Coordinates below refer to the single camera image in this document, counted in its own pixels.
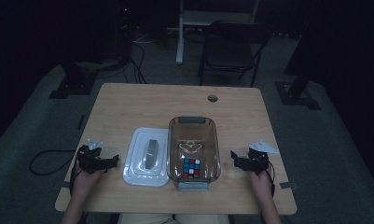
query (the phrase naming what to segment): gray carpet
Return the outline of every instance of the gray carpet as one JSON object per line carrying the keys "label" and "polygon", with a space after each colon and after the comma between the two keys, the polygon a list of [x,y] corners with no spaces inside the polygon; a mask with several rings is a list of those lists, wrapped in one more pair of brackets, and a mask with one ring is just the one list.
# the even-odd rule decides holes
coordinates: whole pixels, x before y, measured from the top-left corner
{"label": "gray carpet", "polygon": [[[143,38],[145,50],[141,71],[148,83],[198,85],[201,55],[200,35],[188,34],[184,63],[175,64],[176,33],[166,43]],[[270,121],[282,152],[298,211],[282,217],[284,223],[374,223],[374,180],[359,156],[324,88],[309,84],[312,97],[322,110],[301,105],[283,105],[275,81],[293,81],[284,75],[286,64],[298,41],[275,36],[263,51],[255,87],[262,91]],[[133,59],[139,63],[142,51],[134,47]],[[97,64],[81,63],[97,69]],[[129,64],[124,71],[102,72],[89,96],[49,99],[64,75],[60,67],[48,73],[7,132],[0,139],[0,223],[59,223],[62,213],[54,204],[67,167],[53,175],[29,172],[29,161],[46,149],[74,150],[78,147],[84,124],[94,100],[105,82],[135,82]],[[242,80],[228,75],[210,76],[206,85],[248,87],[249,76]],[[85,116],[78,129],[81,116]],[[72,153],[51,153],[41,157],[34,168],[50,171],[67,161]],[[91,214],[89,223],[105,223],[108,214]],[[237,224],[260,223],[258,216],[235,216]]]}

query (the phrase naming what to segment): wooden tabletop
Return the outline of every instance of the wooden tabletop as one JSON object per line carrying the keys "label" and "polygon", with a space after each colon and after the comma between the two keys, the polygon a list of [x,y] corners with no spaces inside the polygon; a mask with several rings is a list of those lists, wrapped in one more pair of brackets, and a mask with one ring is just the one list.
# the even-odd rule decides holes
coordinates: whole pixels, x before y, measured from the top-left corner
{"label": "wooden tabletop", "polygon": [[[208,101],[215,95],[215,103]],[[199,115],[215,122],[221,175],[208,191],[185,192],[173,181],[160,188],[130,186],[123,168],[133,133],[140,127],[168,128],[171,119]],[[246,155],[248,144],[264,140],[278,148],[260,90],[255,88],[169,86],[107,83],[100,90],[79,146],[87,139],[103,141],[101,157],[119,154],[118,167],[97,184],[85,210],[114,213],[257,214],[260,212],[249,176],[233,166],[230,151]],[[280,214],[297,211],[281,154],[270,154],[275,169],[274,201]],[[65,178],[69,182],[71,167]],[[55,207],[64,211],[69,189],[62,188]]]}

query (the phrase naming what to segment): transparent food container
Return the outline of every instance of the transparent food container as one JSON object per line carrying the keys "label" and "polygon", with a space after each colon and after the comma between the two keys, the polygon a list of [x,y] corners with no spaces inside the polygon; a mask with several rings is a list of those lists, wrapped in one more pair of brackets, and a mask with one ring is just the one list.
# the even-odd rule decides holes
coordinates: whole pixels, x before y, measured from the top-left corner
{"label": "transparent food container", "polygon": [[181,190],[206,190],[219,177],[215,123],[204,117],[177,117],[169,124],[167,174]]}

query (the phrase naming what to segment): chair seat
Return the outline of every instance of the chair seat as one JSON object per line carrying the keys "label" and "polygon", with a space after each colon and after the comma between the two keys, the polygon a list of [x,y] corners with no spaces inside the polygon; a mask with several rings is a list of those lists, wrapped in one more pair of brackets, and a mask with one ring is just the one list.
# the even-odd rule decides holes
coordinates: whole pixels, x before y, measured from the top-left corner
{"label": "chair seat", "polygon": [[249,44],[237,43],[225,38],[212,38],[207,43],[207,65],[213,68],[249,70],[255,60]]}

